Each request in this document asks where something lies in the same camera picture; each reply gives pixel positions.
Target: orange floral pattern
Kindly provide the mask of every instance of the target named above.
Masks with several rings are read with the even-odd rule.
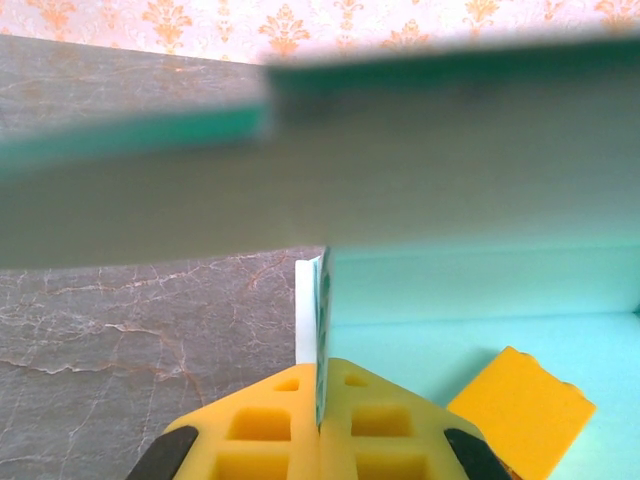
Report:
[[[483,28],[493,25],[491,16],[499,8],[495,0],[471,0],[464,6],[470,15],[464,22],[471,26],[471,35],[474,37],[478,36]]]
[[[420,33],[420,26],[415,19],[409,20],[401,32],[391,31],[391,37],[380,44],[382,48],[399,51],[405,48],[422,46],[429,40],[428,34]]]
[[[46,22],[46,29],[52,29],[54,40],[64,41],[68,32],[69,13],[76,11],[76,6],[71,2],[56,0],[27,0],[27,5],[40,9],[40,16]]]
[[[0,0],[0,33],[241,62],[529,27],[640,26],[640,0]]]
[[[595,11],[606,15],[602,23],[609,30],[624,32],[633,28],[640,18],[640,0],[601,0]]]
[[[193,20],[184,15],[183,5],[174,5],[173,0],[158,0],[156,3],[147,3],[148,9],[142,14],[142,20],[155,24],[153,29],[158,34],[156,43],[165,48],[167,53],[175,53],[176,49],[183,47],[180,42],[182,27],[193,25]]]
[[[261,25],[258,32],[269,35],[269,44],[275,52],[286,57],[298,48],[298,40],[311,38],[309,31],[304,29],[304,20],[296,20],[288,4],[282,5],[275,17],[267,16],[267,23]]]

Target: blurry green board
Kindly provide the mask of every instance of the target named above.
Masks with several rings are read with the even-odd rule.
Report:
[[[262,104],[0,146],[0,268],[640,244],[638,39],[266,72]]]

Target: marble countertop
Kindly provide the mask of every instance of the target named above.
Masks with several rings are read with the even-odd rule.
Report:
[[[0,36],[0,139],[260,93],[255,66]],[[292,365],[318,253],[0,272],[0,480],[123,479],[173,419]]]

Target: wall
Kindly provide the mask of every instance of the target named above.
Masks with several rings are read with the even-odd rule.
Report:
[[[250,63],[639,22],[639,0],[0,0],[4,34]]]

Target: yellow foam block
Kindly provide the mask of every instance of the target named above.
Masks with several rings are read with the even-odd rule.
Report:
[[[596,410],[575,386],[507,347],[448,406],[523,480],[547,478]]]
[[[320,433],[312,364],[180,417],[165,433],[199,433],[174,479],[468,480],[444,433],[484,440],[468,421],[345,360],[327,389]]]

